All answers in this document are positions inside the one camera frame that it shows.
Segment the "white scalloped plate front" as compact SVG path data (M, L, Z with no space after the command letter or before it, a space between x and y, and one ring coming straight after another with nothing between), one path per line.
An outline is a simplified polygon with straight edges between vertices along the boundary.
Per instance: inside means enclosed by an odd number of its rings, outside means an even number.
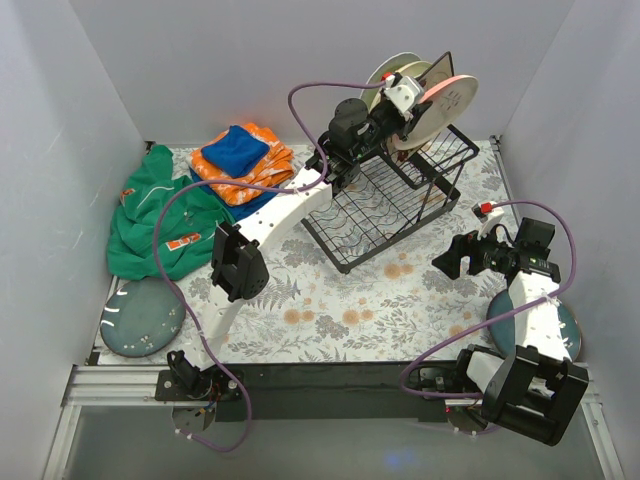
M401 67L420 61L421 58L413 52L401 52L393 55L385 60L380 66L378 66L374 72L369 76L366 81L367 85L379 83L382 81L382 76L385 73L394 73ZM373 107L373 101L376 95L379 93L375 89L363 89L361 91L360 99L366 104L367 109L370 110Z

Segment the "pink and cream round plate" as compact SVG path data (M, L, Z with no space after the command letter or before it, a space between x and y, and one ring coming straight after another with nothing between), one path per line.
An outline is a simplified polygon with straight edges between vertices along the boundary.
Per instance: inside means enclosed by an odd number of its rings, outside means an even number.
M433 140L467 109L478 87L478 79L471 75L456 75L431 87L416 105L417 121L411 131L392 137L394 149L418 149Z

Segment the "square floral plate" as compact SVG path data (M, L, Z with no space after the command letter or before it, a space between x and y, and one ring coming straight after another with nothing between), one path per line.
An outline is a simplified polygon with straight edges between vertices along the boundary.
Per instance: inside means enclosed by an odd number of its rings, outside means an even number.
M424 90L429 90L453 76L454 65L452 54L450 51L446 51L428 67L417 80Z

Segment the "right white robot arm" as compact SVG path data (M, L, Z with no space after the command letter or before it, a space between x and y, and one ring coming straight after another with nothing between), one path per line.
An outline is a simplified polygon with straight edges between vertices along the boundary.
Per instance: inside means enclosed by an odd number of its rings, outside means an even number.
M433 265L450 279L468 272L503 275L514 308L513 351L501 356L479 346L464 349L452 373L454 389L464 397L482 391L482 417L491 423L554 446L564 435L587 389L585 368L571 360L562 337L559 307L551 294L560 282L559 267L549 262L553 225L526 218L512 242L499 240L502 215L482 216L482 227L453 238Z

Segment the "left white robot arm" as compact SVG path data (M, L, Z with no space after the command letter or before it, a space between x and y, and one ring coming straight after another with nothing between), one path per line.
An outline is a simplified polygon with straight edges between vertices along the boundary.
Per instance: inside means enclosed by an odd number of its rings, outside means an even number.
M216 227L214 315L196 325L201 344L187 348L192 365L178 377L178 387L188 398L200 400L211 392L213 377L206 368L219 363L215 354L241 306L268 282L264 254L309 213L329 205L359 174L362 162L381 155L389 139L405 139L430 107L424 95L404 94L396 87L383 92L374 108L356 98L341 102L327 132L312 141L313 157L289 186L275 190L266 206L240 222Z

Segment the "cream and green round plate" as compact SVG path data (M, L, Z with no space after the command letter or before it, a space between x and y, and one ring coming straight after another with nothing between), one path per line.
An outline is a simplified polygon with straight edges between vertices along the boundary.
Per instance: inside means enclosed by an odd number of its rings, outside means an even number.
M402 67L395 68L394 70L392 70L392 73L399 72L403 76L418 78L424 72L426 72L430 66L431 66L431 63L427 61L415 61L415 62L406 64ZM369 110L372 110L380 101L381 101L381 91L378 90L369 105Z

